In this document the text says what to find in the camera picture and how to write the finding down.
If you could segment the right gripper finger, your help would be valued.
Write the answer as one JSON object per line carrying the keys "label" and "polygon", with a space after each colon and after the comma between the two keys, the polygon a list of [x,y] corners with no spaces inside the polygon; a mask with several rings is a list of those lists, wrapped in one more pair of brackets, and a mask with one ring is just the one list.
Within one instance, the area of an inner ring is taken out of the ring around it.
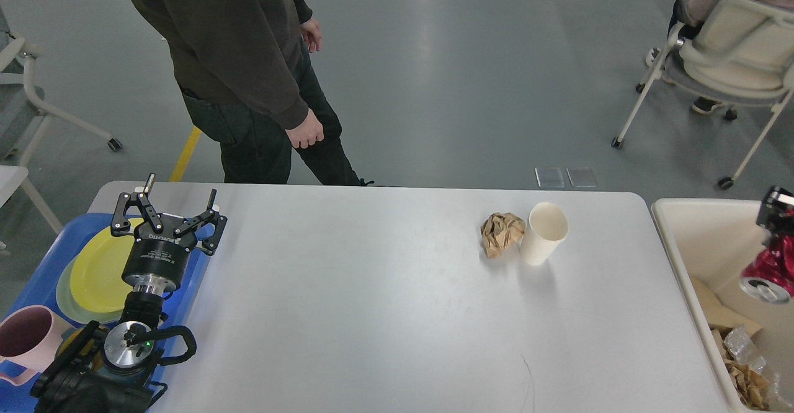
{"label": "right gripper finger", "polygon": [[765,194],[756,224],[774,236],[793,235],[793,195],[781,186],[772,186]]}

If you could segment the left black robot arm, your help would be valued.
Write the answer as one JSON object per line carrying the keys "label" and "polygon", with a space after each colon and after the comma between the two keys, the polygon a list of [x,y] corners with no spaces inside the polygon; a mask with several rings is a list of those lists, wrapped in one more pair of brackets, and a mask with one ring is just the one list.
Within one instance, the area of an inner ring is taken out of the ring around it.
{"label": "left black robot arm", "polygon": [[155,175],[120,193],[110,223],[114,237],[132,237],[122,280],[130,286],[118,323],[91,321],[71,334],[30,390],[37,412],[145,412],[168,386],[158,368],[197,351],[187,326],[170,325],[164,304],[182,286],[191,253],[215,254],[227,218],[211,190],[206,210],[190,218],[160,213],[150,203]]}

